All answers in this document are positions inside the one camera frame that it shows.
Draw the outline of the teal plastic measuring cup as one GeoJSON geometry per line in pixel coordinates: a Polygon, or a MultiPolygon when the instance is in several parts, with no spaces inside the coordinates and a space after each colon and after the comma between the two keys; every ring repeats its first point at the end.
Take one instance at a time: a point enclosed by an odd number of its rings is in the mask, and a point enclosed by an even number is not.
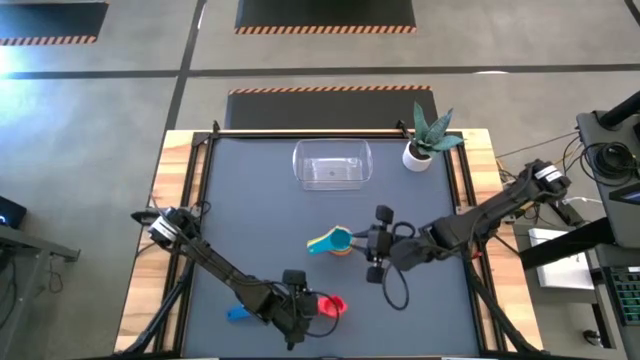
{"type": "MultiPolygon", "coordinates": [[[[345,249],[352,245],[352,240],[353,240],[353,237],[351,236],[352,232],[348,228],[342,227],[342,226],[335,226],[329,231],[333,231],[333,234],[331,237],[331,241],[333,243],[333,249],[336,249],[336,250],[345,249]]],[[[312,255],[321,254],[319,252],[309,252],[309,251],[308,253],[312,255]]]]}

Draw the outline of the dark tablet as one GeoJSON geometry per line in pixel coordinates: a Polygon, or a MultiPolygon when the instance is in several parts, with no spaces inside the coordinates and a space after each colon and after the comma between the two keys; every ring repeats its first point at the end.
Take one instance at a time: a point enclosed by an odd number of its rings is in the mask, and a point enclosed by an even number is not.
{"type": "Polygon", "coordinates": [[[640,205],[640,182],[611,191],[609,199],[621,203],[640,205]]]}

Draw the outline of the keyboard with green keys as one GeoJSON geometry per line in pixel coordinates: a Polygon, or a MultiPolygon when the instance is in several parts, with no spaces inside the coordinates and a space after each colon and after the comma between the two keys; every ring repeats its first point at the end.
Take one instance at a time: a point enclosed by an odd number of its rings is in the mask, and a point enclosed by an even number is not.
{"type": "Polygon", "coordinates": [[[605,267],[613,308],[623,326],[640,326],[640,266],[605,267]]]}

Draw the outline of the grey table mat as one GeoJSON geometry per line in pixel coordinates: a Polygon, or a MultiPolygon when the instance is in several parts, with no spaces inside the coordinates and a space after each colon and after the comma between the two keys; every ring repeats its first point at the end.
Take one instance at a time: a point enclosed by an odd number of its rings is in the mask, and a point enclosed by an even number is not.
{"type": "Polygon", "coordinates": [[[309,286],[348,304],[339,320],[313,321],[292,351],[304,357],[476,355],[479,351],[465,273],[451,257],[366,281],[360,253],[312,255],[306,243],[341,225],[362,231],[386,205],[399,222],[427,224],[453,211],[445,161],[407,170],[398,140],[370,142],[371,178],[359,190],[307,191],[294,176],[292,139],[219,140],[214,149],[202,234],[246,274],[279,280],[302,270],[309,286]]]}

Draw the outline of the green artificial plant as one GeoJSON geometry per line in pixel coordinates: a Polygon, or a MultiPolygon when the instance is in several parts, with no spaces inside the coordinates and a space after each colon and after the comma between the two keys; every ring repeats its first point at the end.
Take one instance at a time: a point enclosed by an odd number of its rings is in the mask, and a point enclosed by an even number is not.
{"type": "Polygon", "coordinates": [[[419,156],[433,157],[435,154],[448,151],[464,140],[455,135],[447,135],[446,131],[453,117],[453,108],[450,108],[443,116],[429,125],[426,121],[423,108],[417,103],[413,106],[414,134],[410,143],[416,149],[419,156]]]}

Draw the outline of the red plastic measuring cup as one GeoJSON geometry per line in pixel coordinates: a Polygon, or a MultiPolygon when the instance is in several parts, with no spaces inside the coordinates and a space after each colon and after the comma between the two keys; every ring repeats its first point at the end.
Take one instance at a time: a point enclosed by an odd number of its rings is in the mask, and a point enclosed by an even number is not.
{"type": "Polygon", "coordinates": [[[319,295],[317,299],[318,313],[329,318],[338,318],[348,310],[348,304],[338,295],[319,295]]]}

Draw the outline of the white box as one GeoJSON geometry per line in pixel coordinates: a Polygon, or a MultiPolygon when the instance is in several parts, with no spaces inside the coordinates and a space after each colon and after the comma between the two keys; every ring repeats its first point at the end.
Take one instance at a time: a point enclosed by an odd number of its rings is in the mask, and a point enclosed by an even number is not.
{"type": "MultiPolygon", "coordinates": [[[[532,228],[528,230],[532,246],[540,245],[566,234],[566,231],[532,228]]],[[[543,288],[593,290],[586,253],[579,253],[536,268],[543,288]]]]}

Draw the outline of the black diagonal brace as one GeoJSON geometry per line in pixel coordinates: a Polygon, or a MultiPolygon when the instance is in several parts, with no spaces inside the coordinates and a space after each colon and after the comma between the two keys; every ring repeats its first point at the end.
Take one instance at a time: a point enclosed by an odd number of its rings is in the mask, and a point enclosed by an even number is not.
{"type": "Polygon", "coordinates": [[[585,252],[601,244],[616,244],[607,217],[590,222],[562,236],[532,246],[520,253],[520,260],[523,269],[529,270],[585,252]]]}

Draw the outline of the black screen device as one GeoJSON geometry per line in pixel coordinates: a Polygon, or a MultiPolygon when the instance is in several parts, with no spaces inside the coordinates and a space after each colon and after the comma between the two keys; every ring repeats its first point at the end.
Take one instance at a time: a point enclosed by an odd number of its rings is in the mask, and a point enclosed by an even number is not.
{"type": "Polygon", "coordinates": [[[0,225],[20,229],[26,214],[24,206],[0,196],[0,225]]]}

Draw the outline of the black frame strut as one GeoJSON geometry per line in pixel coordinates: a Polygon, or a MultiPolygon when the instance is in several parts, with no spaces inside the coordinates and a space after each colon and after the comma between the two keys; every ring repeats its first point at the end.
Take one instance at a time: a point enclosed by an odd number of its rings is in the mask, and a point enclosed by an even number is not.
{"type": "Polygon", "coordinates": [[[119,357],[143,357],[150,344],[153,344],[152,354],[158,354],[157,348],[164,347],[165,332],[167,329],[169,315],[175,304],[187,292],[186,288],[190,284],[193,276],[195,263],[188,260],[182,274],[179,276],[174,287],[162,300],[159,309],[152,316],[151,320],[134,342],[124,350],[116,353],[119,357]]]}
{"type": "Polygon", "coordinates": [[[469,272],[469,284],[485,303],[492,318],[497,321],[516,350],[520,353],[540,353],[540,350],[530,344],[509,320],[497,301],[491,296],[489,290],[483,285],[481,278],[475,270],[471,268],[469,272]]]}

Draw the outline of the black aluminium table frame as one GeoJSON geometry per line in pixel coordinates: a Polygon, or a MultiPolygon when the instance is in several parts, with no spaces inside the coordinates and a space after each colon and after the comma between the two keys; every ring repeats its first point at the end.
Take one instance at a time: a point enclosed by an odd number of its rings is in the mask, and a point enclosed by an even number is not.
{"type": "MultiPolygon", "coordinates": [[[[224,138],[276,140],[292,139],[297,143],[302,139],[319,138],[398,140],[401,135],[396,130],[382,129],[324,129],[305,130],[224,130],[212,143],[213,156],[204,160],[194,145],[197,133],[194,131],[171,131],[164,140],[160,163],[156,174],[157,191],[164,204],[175,204],[183,196],[188,174],[194,175],[193,190],[203,194],[207,200],[208,180],[211,175],[216,143],[224,138]]],[[[471,171],[465,162],[466,151],[458,148],[442,158],[448,173],[450,195],[453,202],[452,213],[458,211],[465,198],[465,186],[471,171]]],[[[481,320],[481,303],[470,294],[471,312],[474,319],[479,351],[476,355],[431,355],[431,356],[370,356],[370,357],[304,357],[311,358],[426,358],[432,356],[462,357],[478,356],[485,347],[491,328],[481,320]]],[[[184,322],[184,342],[181,352],[190,358],[217,357],[224,360],[250,358],[291,358],[292,351],[285,345],[283,335],[273,326],[265,326],[256,320],[227,321],[225,311],[236,299],[232,291],[204,270],[197,270],[190,290],[189,309],[184,322]]]]}

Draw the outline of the grey equipment cart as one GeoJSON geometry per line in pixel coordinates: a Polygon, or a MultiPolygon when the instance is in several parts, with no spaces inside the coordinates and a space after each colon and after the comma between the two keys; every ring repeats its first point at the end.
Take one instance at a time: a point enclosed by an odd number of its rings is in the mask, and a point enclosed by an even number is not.
{"type": "Polygon", "coordinates": [[[640,205],[609,199],[611,191],[640,182],[640,90],[609,111],[581,113],[576,121],[586,163],[591,167],[616,243],[640,249],[640,205]],[[629,174],[620,179],[603,175],[595,161],[607,145],[623,145],[629,150],[633,159],[629,174]]]}

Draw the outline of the black striped-edge floor mat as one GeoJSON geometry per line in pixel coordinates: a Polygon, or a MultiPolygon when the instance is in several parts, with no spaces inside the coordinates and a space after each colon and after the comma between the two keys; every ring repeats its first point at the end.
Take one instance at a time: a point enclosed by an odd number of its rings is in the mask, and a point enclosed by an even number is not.
{"type": "Polygon", "coordinates": [[[269,129],[392,129],[413,124],[414,105],[437,118],[428,85],[238,88],[228,93],[225,127],[269,129]]]}
{"type": "Polygon", "coordinates": [[[0,47],[95,43],[109,6],[105,1],[0,3],[0,47]]]}
{"type": "Polygon", "coordinates": [[[239,0],[237,35],[411,34],[412,0],[239,0]]]}

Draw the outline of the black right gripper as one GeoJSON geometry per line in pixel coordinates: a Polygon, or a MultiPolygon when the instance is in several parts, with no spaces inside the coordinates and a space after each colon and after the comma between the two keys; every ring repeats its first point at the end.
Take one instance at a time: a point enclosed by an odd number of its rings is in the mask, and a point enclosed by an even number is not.
{"type": "Polygon", "coordinates": [[[373,224],[369,230],[351,233],[354,238],[367,238],[366,246],[352,244],[350,247],[366,254],[367,260],[372,263],[367,269],[366,281],[381,284],[385,272],[383,261],[389,256],[393,243],[393,235],[389,231],[389,226],[393,223],[394,212],[386,205],[378,205],[375,217],[379,221],[378,224],[373,224]]]}

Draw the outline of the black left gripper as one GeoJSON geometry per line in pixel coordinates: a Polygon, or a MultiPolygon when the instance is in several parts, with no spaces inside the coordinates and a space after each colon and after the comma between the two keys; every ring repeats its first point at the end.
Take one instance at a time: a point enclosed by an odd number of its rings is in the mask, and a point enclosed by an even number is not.
{"type": "Polygon", "coordinates": [[[325,313],[318,312],[306,315],[303,309],[306,307],[305,302],[313,300],[316,304],[325,303],[328,298],[321,295],[312,295],[307,289],[306,273],[302,270],[287,269],[282,274],[282,283],[287,288],[290,295],[291,303],[291,318],[292,325],[290,329],[285,332],[285,341],[288,350],[293,350],[295,345],[302,343],[305,338],[305,334],[308,329],[309,319],[328,319],[325,313]]]}

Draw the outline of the clear plastic basket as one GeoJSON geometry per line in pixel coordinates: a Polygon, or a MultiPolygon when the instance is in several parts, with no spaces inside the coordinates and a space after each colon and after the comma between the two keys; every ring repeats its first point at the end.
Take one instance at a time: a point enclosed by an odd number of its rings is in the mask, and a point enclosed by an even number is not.
{"type": "Polygon", "coordinates": [[[373,157],[364,139],[305,139],[294,147],[292,167],[304,190],[359,190],[372,176],[373,157]]]}

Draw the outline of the white plant pot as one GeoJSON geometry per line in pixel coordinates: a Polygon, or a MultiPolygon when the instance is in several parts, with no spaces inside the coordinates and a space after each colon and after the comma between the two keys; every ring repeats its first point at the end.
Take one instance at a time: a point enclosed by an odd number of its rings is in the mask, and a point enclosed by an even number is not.
{"type": "Polygon", "coordinates": [[[431,162],[431,155],[422,154],[413,143],[407,143],[402,154],[402,163],[408,170],[412,172],[426,171],[431,162]]]}

